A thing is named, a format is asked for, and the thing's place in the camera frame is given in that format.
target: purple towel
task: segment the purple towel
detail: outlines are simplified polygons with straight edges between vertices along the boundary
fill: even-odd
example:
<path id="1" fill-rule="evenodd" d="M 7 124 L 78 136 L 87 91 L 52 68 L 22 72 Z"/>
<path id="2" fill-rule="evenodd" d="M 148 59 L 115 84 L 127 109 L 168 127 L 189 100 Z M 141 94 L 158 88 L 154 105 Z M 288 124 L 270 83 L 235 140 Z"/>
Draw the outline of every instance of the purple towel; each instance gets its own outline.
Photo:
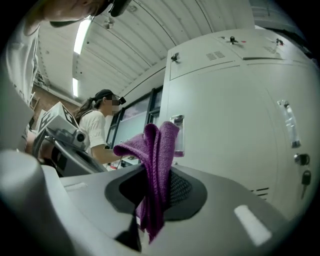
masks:
<path id="1" fill-rule="evenodd" d="M 149 234 L 149 242 L 156 237 L 164 225 L 167 205 L 169 170 L 174 159 L 175 142 L 179 128 L 164 122 L 158 129 L 149 123 L 144 133 L 114 147 L 117 156 L 135 156 L 147 171 L 148 192 L 137 208 L 140 226 Z"/>

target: camera lens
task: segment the camera lens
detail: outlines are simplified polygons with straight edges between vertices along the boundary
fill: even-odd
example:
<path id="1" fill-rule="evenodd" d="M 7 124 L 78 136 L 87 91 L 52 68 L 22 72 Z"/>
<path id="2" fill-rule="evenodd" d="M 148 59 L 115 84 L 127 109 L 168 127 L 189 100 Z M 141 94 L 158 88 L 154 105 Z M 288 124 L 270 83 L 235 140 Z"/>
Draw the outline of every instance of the camera lens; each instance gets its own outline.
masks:
<path id="1" fill-rule="evenodd" d="M 85 135 L 83 133 L 79 133 L 76 136 L 76 139 L 78 140 L 78 142 L 83 142 L 85 140 Z"/>

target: white t-shirt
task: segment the white t-shirt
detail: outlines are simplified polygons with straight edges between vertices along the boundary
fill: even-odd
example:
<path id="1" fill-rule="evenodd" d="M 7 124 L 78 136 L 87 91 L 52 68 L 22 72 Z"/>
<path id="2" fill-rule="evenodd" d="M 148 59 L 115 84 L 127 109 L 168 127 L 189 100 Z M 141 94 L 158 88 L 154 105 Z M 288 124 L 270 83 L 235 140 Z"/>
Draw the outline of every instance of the white t-shirt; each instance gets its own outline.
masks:
<path id="1" fill-rule="evenodd" d="M 91 148 L 98 145 L 107 145 L 105 139 L 106 118 L 98 110 L 84 114 L 79 123 L 80 131 L 85 134 L 85 151 L 92 156 Z"/>
<path id="2" fill-rule="evenodd" d="M 38 31 L 25 35 L 26 20 L 16 27 L 0 56 L 0 76 L 2 81 L 10 81 L 24 102 L 29 105 L 34 79 L 38 69 L 36 56 Z M 26 127 L 18 149 L 24 151 L 27 142 Z"/>

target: ventilation slot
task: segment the ventilation slot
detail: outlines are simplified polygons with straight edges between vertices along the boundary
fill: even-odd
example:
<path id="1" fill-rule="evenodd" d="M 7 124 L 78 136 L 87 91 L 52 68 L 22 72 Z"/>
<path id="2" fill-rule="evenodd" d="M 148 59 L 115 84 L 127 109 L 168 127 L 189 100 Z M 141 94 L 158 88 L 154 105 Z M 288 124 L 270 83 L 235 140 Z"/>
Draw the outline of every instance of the ventilation slot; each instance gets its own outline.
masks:
<path id="1" fill-rule="evenodd" d="M 210 61 L 213 61 L 213 60 L 215 60 L 217 58 L 212 52 L 206 54 L 206 56 Z"/>
<path id="2" fill-rule="evenodd" d="M 271 53 L 271 54 L 279 54 L 278 52 L 277 52 L 277 50 L 276 49 L 273 49 L 272 47 L 269 47 L 269 46 L 264 46 L 263 47 L 264 49 L 266 49 L 269 53 Z"/>
<path id="3" fill-rule="evenodd" d="M 221 51 L 215 51 L 214 54 L 215 54 L 215 56 L 217 56 L 218 58 L 224 58 L 224 57 L 226 57 Z"/>
<path id="4" fill-rule="evenodd" d="M 256 194 L 258 197 L 260 197 L 263 200 L 267 200 L 267 195 L 268 195 L 268 191 L 269 188 L 268 187 L 264 187 L 264 188 L 259 188 L 256 190 L 250 190 L 252 193 Z"/>

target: tube light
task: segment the tube light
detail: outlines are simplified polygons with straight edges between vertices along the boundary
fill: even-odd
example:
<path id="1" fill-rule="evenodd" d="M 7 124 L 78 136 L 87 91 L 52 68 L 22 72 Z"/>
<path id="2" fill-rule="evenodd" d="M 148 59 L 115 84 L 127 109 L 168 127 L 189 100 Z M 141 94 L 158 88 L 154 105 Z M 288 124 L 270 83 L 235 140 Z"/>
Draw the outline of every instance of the tube light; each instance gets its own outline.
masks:
<path id="1" fill-rule="evenodd" d="M 72 78 L 73 95 L 78 97 L 78 80 Z"/>
<path id="2" fill-rule="evenodd" d="M 85 19 L 79 25 L 78 32 L 76 34 L 73 51 L 77 54 L 81 54 L 82 46 L 90 26 L 91 20 Z"/>

